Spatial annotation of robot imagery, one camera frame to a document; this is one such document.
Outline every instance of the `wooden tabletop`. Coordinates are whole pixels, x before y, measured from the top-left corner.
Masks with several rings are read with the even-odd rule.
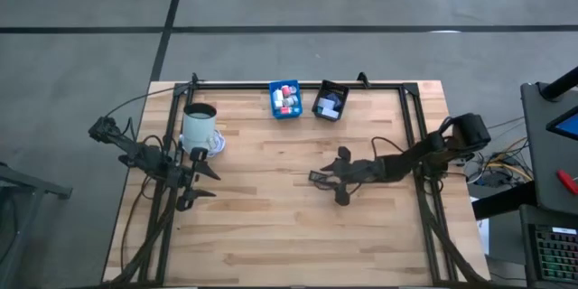
[[[448,116],[442,83],[418,84],[431,131]],[[154,82],[150,91],[172,85]],[[171,95],[147,99],[139,139],[164,134]],[[407,148],[397,93],[352,90],[341,120],[335,123],[314,117],[310,107],[315,95],[313,90],[302,92],[304,112],[299,118],[275,120],[265,90],[195,91],[195,102],[217,109],[217,129],[227,146],[209,159],[221,181],[201,176],[196,183],[217,197],[196,200],[192,210],[175,213],[165,284],[431,284],[411,174],[397,183],[362,186],[348,207],[338,206],[332,191],[319,191],[307,181],[310,170],[333,161],[340,145],[351,150],[354,160],[373,159],[369,140],[376,135]],[[179,112],[180,128],[182,109]],[[385,142],[377,145],[378,154],[397,154]],[[144,177],[137,169],[128,175],[105,280],[120,272],[121,237]],[[489,278],[465,181],[460,176],[443,181],[452,240],[474,269]],[[151,182],[147,195],[152,196],[153,187]],[[142,244],[150,205],[141,199],[135,210],[125,263]],[[443,269],[439,243],[436,248]]]

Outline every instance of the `concrete floor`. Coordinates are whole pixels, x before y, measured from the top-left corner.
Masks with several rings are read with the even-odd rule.
[[[0,27],[163,26],[170,2],[0,0]],[[577,23],[578,0],[181,0],[175,20],[175,26]],[[74,187],[69,201],[43,204],[19,287],[99,281],[126,168],[118,150],[87,131],[115,105],[146,92],[160,36],[0,34],[0,161]],[[160,79],[184,80],[192,72],[212,80],[353,79],[360,71],[371,79],[441,79],[452,114],[479,113],[493,125],[522,115],[521,83],[549,81],[578,64],[577,42],[578,33],[174,34]],[[138,121],[143,104],[115,118]],[[518,127],[488,150],[524,133]]]

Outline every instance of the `white mug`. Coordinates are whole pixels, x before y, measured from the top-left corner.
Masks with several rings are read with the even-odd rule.
[[[184,107],[182,147],[190,154],[195,147],[213,149],[217,109],[209,104],[194,103]]]

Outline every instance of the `blue plastic bin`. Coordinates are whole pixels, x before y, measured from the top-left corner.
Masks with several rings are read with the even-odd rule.
[[[273,92],[277,89],[281,89],[281,86],[283,85],[287,85],[287,86],[294,86],[297,88],[297,97],[299,98],[299,103],[297,103],[297,105],[293,105],[293,111],[290,114],[281,114],[281,111],[278,109],[275,109],[275,103],[273,101]],[[273,113],[273,117],[277,118],[277,119],[283,119],[283,118],[292,118],[292,117],[299,117],[301,115],[301,113],[303,112],[303,106],[302,106],[302,98],[301,98],[301,90],[299,89],[299,81],[297,80],[279,80],[279,81],[272,81],[269,82],[269,101],[271,102],[271,113]]]

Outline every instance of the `small container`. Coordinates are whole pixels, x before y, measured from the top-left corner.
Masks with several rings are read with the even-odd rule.
[[[281,89],[277,89],[273,92],[273,100],[274,101],[282,101],[283,100],[283,92]]]
[[[301,100],[298,100],[295,103],[295,105],[291,109],[291,113],[281,114],[281,111],[279,109],[275,109],[275,101],[273,99],[273,92],[276,89],[280,89],[282,86],[285,86],[285,85],[289,86],[289,88],[295,87],[295,89],[296,89],[295,95],[297,96],[297,98],[301,98],[301,91],[299,90],[299,81],[297,81],[297,80],[279,80],[279,81],[270,82],[269,83],[269,99],[271,101],[271,113],[273,114],[273,117],[275,117],[277,119],[298,117],[303,112]]]
[[[295,105],[295,100],[293,98],[285,98],[283,99],[283,106],[284,107],[291,107]]]
[[[337,84],[329,80],[322,81],[322,86],[319,88],[317,98],[315,98],[315,101],[313,102],[312,112],[315,114],[316,117],[325,118],[333,122],[339,120],[341,118],[341,114],[343,114],[343,109],[345,108],[345,102],[347,101],[347,96],[349,95],[349,93],[350,89],[348,87],[345,87],[343,85]],[[327,98],[327,96],[329,96],[330,94],[337,95],[337,98],[340,100],[340,105],[339,103],[336,103],[336,106],[337,105],[339,106],[333,109],[338,113],[338,115],[335,116],[334,114],[332,114],[333,117],[328,117],[322,114],[322,109],[318,109],[320,98]]]
[[[289,97],[289,95],[291,95],[291,90],[289,89],[288,85],[282,86],[281,91],[283,92],[283,96],[286,98]]]

